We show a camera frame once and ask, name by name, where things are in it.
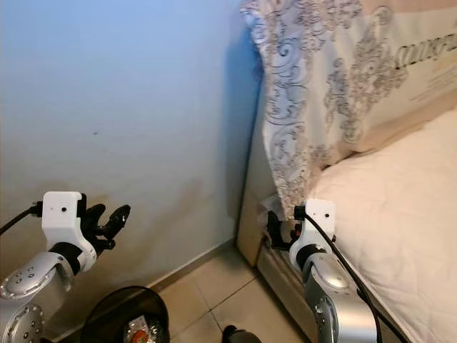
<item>black round object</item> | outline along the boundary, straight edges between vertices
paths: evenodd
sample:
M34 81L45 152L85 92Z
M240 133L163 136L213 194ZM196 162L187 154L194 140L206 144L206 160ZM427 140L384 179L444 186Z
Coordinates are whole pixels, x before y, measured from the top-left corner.
M81 333L81 343L124 343L129 322L143 316L153 343L169 343L169 315L152 289L130 286L104 297L92 310Z

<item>baseboard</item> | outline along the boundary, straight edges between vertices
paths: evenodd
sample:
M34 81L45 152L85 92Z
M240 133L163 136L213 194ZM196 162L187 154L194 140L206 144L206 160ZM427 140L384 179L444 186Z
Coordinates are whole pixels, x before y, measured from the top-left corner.
M176 268L175 270L165 274L160 279L147 284L146 287L151 288L155 292L159 293L162 289L166 288L170 284L178 281L179 279L185 277L187 274L190 274L193 270L200 267L205 262L209 261L216 255L222 253L223 251L232 248L234 245L234 239L230 239L222 244L216 245L205 252L201 253L185 265ZM53 339L52 342L60 342L60 343L74 343L79 342L79 334L81 329L83 328L84 324L81 324L74 329L71 329L67 332L64 332L57 338Z

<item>black object on floor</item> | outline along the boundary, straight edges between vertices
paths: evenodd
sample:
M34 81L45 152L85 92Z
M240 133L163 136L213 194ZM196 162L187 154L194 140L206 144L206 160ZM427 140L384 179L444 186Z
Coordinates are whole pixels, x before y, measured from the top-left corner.
M261 343L261 340L255 334L228 325L222 332L222 343Z
M140 286L118 289L92 310L81 333L81 343L169 343L169 315L162 298Z

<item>bed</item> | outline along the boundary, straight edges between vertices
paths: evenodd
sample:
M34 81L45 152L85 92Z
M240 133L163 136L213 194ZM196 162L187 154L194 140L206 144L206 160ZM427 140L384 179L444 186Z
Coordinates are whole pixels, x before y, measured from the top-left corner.
M265 213L280 213L286 238L295 205L331 200L336 243L377 306L412 342L454 342L457 4L248 1L242 12L265 75L240 251L315 341Z

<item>beige floor tile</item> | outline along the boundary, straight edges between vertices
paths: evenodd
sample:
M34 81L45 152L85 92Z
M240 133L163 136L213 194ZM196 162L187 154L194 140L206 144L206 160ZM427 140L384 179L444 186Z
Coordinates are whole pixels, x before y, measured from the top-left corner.
M191 275L178 280L159 294L169 311L169 329L172 337L209 310Z
M177 334L172 343L221 343L222 333L211 313L194 322L190 327Z
M253 269L234 249L214 257L192 274L210 309L255 277Z
M262 343L306 341L257 279L218 305L213 314L222 329L235 325L254 333Z

